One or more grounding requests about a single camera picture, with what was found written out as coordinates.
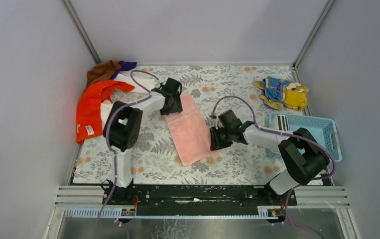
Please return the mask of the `green white striped towel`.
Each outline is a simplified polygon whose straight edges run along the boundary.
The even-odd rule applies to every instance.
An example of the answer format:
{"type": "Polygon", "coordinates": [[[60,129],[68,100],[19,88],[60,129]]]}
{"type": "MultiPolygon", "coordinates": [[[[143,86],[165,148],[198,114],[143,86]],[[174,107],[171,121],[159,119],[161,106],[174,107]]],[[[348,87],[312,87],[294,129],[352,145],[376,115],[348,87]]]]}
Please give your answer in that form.
{"type": "Polygon", "coordinates": [[[289,120],[286,115],[275,115],[271,118],[270,127],[274,130],[290,131],[289,120]]]}

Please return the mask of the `pink towel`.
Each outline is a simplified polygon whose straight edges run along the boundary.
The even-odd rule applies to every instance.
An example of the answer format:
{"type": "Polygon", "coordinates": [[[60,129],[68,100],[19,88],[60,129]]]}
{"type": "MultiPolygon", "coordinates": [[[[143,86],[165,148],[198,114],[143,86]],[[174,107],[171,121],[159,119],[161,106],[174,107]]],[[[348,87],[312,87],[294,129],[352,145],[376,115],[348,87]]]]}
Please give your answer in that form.
{"type": "Polygon", "coordinates": [[[183,111],[165,116],[174,146],[183,166],[214,156],[211,134],[194,99],[190,94],[180,96],[183,111]]]}

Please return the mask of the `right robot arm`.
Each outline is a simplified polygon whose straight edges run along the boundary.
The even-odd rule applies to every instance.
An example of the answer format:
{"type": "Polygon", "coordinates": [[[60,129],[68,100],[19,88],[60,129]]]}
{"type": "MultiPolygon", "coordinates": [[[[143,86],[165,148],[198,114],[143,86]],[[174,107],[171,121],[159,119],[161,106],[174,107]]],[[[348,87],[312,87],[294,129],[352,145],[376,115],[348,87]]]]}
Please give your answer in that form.
{"type": "Polygon", "coordinates": [[[216,120],[218,124],[209,129],[212,151],[241,143],[258,145],[280,153],[285,170],[265,185],[276,195],[282,195],[296,186],[307,185],[332,160],[332,154],[305,128],[279,131],[260,127],[255,121],[241,121],[232,110],[225,111],[216,120]]]}

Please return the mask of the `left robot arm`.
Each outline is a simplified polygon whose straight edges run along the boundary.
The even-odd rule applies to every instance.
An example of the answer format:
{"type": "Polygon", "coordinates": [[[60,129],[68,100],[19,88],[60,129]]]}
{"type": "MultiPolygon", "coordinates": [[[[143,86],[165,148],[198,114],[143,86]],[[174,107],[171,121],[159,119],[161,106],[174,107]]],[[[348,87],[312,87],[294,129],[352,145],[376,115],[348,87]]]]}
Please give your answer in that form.
{"type": "Polygon", "coordinates": [[[181,113],[181,93],[182,84],[168,78],[160,87],[152,89],[145,98],[130,103],[113,103],[103,136],[109,150],[114,153],[112,181],[115,186],[126,188],[132,182],[131,149],[138,140],[143,117],[153,112],[160,112],[162,116],[181,113]]]}

